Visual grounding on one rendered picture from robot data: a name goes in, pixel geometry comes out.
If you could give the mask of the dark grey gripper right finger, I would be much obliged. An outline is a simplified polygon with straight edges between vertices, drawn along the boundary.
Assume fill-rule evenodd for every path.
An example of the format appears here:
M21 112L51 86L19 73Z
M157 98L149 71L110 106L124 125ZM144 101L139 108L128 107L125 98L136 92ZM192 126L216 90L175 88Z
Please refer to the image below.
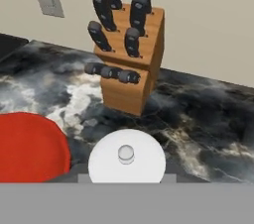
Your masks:
M186 172L181 165L172 161L166 161L165 174L174 174L177 182L181 183L207 183L207 180Z

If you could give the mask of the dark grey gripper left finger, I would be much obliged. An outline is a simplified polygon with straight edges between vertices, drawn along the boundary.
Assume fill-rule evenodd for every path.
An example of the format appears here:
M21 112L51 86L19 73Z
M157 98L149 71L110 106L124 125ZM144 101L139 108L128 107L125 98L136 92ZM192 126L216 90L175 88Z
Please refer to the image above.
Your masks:
M77 182L77 183L91 183L91 179L88 175L88 165L78 164L70 169L69 173L60 175L51 182Z

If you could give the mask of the white round lid with knob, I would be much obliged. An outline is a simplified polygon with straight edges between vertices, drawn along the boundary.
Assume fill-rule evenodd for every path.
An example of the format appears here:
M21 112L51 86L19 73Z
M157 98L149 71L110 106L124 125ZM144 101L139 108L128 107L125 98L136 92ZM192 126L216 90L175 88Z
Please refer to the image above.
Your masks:
M151 135L134 129L106 135L88 159L93 183L160 183L165 170L161 145Z

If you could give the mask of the wooden knife block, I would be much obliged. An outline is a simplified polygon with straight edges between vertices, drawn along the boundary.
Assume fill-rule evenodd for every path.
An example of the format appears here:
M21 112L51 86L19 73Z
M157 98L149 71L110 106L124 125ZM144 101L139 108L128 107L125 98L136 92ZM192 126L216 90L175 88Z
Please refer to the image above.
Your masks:
M154 7L146 16L146 37L139 39L140 57L129 57L124 47L124 36L130 27L130 4L123 10L113 10L118 32L103 29L113 52L103 52L94 46L94 53L109 66L137 71L141 78L138 84L122 83L118 79L100 79L105 106L140 116L145 103L155 87L165 47L165 10Z

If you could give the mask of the black hob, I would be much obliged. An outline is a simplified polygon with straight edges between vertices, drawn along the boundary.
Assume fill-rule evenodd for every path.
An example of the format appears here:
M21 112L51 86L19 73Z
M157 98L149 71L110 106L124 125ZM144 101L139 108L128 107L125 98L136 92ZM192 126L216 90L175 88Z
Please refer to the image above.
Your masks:
M0 33L0 62L9 57L14 51L26 45L29 41L24 38Z

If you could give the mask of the small black-handled knife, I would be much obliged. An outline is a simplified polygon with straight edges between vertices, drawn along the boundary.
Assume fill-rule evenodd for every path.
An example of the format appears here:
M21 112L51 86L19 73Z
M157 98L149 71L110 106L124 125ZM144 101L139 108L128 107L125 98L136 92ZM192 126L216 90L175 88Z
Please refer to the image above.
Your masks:
M114 79L117 79L119 74L120 74L120 72L121 72L121 68L120 67L105 66L101 70L101 76L103 78L114 78Z
M99 62L90 62L84 67L84 71L87 74L97 74L99 75L101 73L101 70L104 68L103 63Z
M138 84L140 81L140 74L134 70L122 70L118 77L120 82Z

